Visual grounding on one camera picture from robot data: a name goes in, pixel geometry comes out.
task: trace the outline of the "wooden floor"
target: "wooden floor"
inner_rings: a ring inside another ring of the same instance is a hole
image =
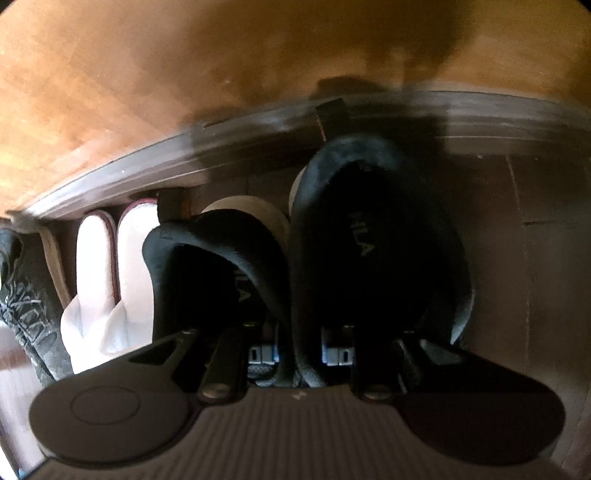
[[[16,0],[0,15],[0,214],[194,121],[417,83],[591,106],[591,14],[577,0]]]

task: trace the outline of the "shoe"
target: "shoe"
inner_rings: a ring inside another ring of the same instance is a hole
[[[51,236],[47,229],[43,235]],[[49,245],[40,233],[0,229],[0,320],[14,332],[46,387],[73,371],[60,334],[63,306],[58,290],[64,294],[67,288],[63,278],[56,288],[48,266],[54,273],[63,271],[57,242],[53,239],[49,250],[44,243]]]
[[[143,199],[124,211],[116,241],[106,212],[93,212],[80,225],[78,295],[61,321],[75,373],[151,343],[154,301],[142,245],[158,224],[156,200]]]
[[[292,323],[308,384],[330,383],[323,327],[457,341],[473,300],[462,244],[408,160],[381,138],[341,137],[298,179],[291,195]]]
[[[193,220],[155,228],[144,242],[154,291],[154,341],[198,329],[214,345],[234,325],[277,325],[278,365],[252,368],[249,376],[261,386],[296,384],[288,229],[276,207],[250,196],[218,200]]]

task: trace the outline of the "white slipper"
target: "white slipper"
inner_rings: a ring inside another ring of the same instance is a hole
[[[236,195],[213,202],[203,209],[202,213],[222,209],[240,210],[257,218],[273,234],[283,254],[287,256],[290,224],[279,208],[259,197]]]
[[[98,365],[96,357],[104,325],[119,296],[115,268],[115,223],[108,213],[99,210],[80,224],[76,245],[77,295],[61,318],[61,337],[74,373]]]
[[[291,216],[291,208],[293,207],[294,200],[296,199],[297,189],[300,187],[301,178],[302,178],[302,175],[304,174],[305,171],[306,171],[306,167],[302,168],[300,170],[300,172],[298,173],[297,177],[295,178],[294,183],[291,185],[290,197],[288,200],[288,208],[289,208],[290,216]]]
[[[118,335],[109,329],[109,343],[130,349],[152,342],[154,327],[154,294],[148,267],[142,256],[142,246],[148,234],[159,225],[155,199],[132,203],[124,211],[117,231],[117,266],[121,303],[125,309],[125,325]]]

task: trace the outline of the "fila logo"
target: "fila logo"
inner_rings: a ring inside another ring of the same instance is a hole
[[[238,302],[248,300],[251,297],[250,292],[239,287],[239,282],[248,282],[248,277],[239,269],[234,270],[234,285],[238,290]]]
[[[369,233],[369,230],[367,224],[363,221],[363,213],[351,213],[349,214],[349,220],[351,220],[349,227],[351,228],[351,232],[353,232],[355,243],[359,245],[361,249],[361,256],[364,257],[375,249],[375,245],[370,244],[367,241],[368,239],[365,237],[365,235]]]

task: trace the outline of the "white house slipper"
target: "white house slipper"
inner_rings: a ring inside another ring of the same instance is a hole
[[[74,373],[97,365],[102,326],[119,300],[115,265],[115,223],[101,210],[87,215],[76,245],[77,295],[61,318],[61,336]]]
[[[124,318],[119,333],[109,328],[109,343],[130,349],[152,342],[154,295],[142,246],[148,234],[159,225],[156,199],[143,199],[127,207],[117,231],[117,266]]]

